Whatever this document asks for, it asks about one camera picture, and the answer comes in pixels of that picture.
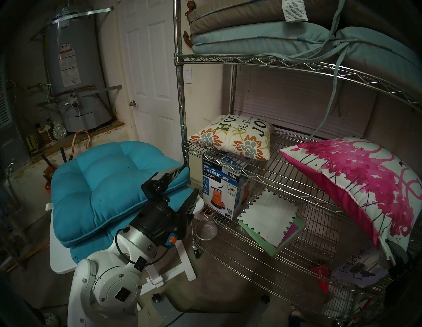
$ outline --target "shelf caster wheel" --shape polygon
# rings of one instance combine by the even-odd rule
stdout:
[[[198,249],[193,250],[193,254],[195,255],[196,259],[201,258],[201,252]]]
[[[261,302],[264,303],[264,304],[269,303],[270,302],[270,297],[268,295],[266,295],[266,294],[263,295],[263,296],[261,296]]]
[[[151,297],[151,300],[152,300],[152,302],[154,302],[154,303],[159,303],[159,302],[161,302],[161,295],[160,294],[158,294],[158,293],[155,293],[155,294],[153,294],[152,295],[152,297]]]

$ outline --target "floral pillow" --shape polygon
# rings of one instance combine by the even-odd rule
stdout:
[[[211,124],[192,135],[189,141],[248,158],[268,160],[271,157],[272,132],[274,126],[259,118],[222,115],[215,117]]]
[[[422,207],[415,172],[382,146],[363,138],[301,143],[281,150],[352,217],[395,265],[386,240],[405,251]]]

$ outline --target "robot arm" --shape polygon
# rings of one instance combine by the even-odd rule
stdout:
[[[137,326],[143,268],[164,256],[152,261],[159,246],[167,248],[165,254],[183,239],[193,218],[198,189],[177,212],[168,206],[164,193],[184,167],[155,173],[142,184],[148,200],[140,213],[116,233],[108,249],[78,263],[70,291],[69,327]]]

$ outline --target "utility pump box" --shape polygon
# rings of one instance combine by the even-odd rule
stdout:
[[[222,157],[232,166],[245,168],[248,163]],[[204,203],[223,216],[233,220],[248,200],[255,181],[216,163],[203,160],[202,190]]]

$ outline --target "light blue cushion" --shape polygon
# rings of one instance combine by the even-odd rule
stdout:
[[[178,166],[155,146],[137,141],[98,145],[61,165],[51,182],[57,239],[69,248],[138,211],[146,201],[141,185]],[[188,183],[185,168],[167,191]]]
[[[192,35],[196,54],[282,54],[292,56],[317,49],[330,31],[312,23],[272,22],[222,28]],[[327,44],[322,53],[333,48]]]
[[[407,46],[364,27],[346,27],[336,33],[349,43],[343,65],[382,78],[422,100],[422,61]]]
[[[167,196],[170,198],[169,206],[178,211],[183,202],[191,195],[192,189],[187,186],[182,186],[170,193]],[[116,232],[120,228],[125,228],[133,218],[141,211],[131,213],[119,221],[108,224],[105,228],[97,231],[95,235],[78,243],[70,248],[70,254],[74,262],[78,263],[82,259],[87,258],[91,253],[109,248],[112,243]]]

